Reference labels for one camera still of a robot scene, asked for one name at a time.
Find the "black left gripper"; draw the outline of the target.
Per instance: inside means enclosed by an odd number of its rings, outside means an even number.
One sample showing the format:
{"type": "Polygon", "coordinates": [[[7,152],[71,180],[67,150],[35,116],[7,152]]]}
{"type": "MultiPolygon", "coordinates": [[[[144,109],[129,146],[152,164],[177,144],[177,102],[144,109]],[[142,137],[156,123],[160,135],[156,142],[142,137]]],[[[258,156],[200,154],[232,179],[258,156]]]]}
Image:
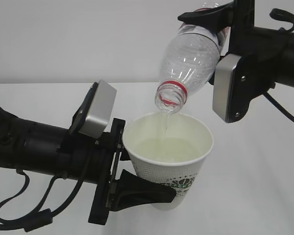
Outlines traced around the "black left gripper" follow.
{"type": "Polygon", "coordinates": [[[98,138],[81,133],[65,136],[59,152],[60,167],[77,184],[60,209],[72,202],[83,182],[97,186],[88,217],[91,224],[106,224],[110,211],[173,201],[176,191],[169,186],[150,182],[126,170],[115,179],[123,151],[124,127],[125,120],[115,118],[111,130],[98,138]]]}

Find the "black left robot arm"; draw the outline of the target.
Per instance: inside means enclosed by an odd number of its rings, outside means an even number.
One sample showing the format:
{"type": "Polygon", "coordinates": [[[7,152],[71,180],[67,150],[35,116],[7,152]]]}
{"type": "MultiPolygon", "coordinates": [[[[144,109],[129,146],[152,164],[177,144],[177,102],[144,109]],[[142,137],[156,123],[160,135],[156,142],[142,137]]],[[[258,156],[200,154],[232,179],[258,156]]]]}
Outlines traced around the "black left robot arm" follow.
{"type": "Polygon", "coordinates": [[[0,107],[0,167],[52,176],[48,190],[57,179],[73,179],[76,185],[55,210],[43,209],[45,193],[26,215],[0,218],[0,231],[23,229],[26,232],[49,225],[74,200],[84,182],[96,184],[88,222],[105,225],[110,212],[134,206],[170,203],[176,192],[169,186],[150,182],[123,170],[116,179],[118,163],[129,160],[122,142],[123,119],[115,118],[109,132],[98,139],[30,120],[21,119],[0,107]]]}

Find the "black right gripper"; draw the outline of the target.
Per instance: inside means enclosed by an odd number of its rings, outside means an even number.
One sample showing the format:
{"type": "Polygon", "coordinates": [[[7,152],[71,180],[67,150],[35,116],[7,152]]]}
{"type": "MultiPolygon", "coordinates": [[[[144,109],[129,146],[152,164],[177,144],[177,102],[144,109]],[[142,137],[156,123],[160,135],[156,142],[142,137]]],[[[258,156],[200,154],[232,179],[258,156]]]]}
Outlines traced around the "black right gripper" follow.
{"type": "Polygon", "coordinates": [[[252,37],[249,35],[254,28],[254,12],[254,0],[234,0],[219,7],[185,12],[177,19],[211,32],[220,32],[230,26],[229,45],[225,55],[250,56],[255,54],[252,37]]]}

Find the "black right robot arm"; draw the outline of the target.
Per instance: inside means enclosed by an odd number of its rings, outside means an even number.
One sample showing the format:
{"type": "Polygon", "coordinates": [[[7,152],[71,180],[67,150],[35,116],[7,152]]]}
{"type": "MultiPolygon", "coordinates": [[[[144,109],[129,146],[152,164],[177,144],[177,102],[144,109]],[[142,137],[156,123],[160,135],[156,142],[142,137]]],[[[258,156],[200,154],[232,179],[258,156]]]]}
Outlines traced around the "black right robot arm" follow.
{"type": "Polygon", "coordinates": [[[228,51],[213,78],[213,111],[227,123],[241,120],[252,99],[280,83],[294,88],[294,14],[274,8],[270,17],[292,24],[289,29],[256,27],[255,2],[234,0],[225,5],[185,12],[178,20],[214,33],[229,27],[228,51]]]}

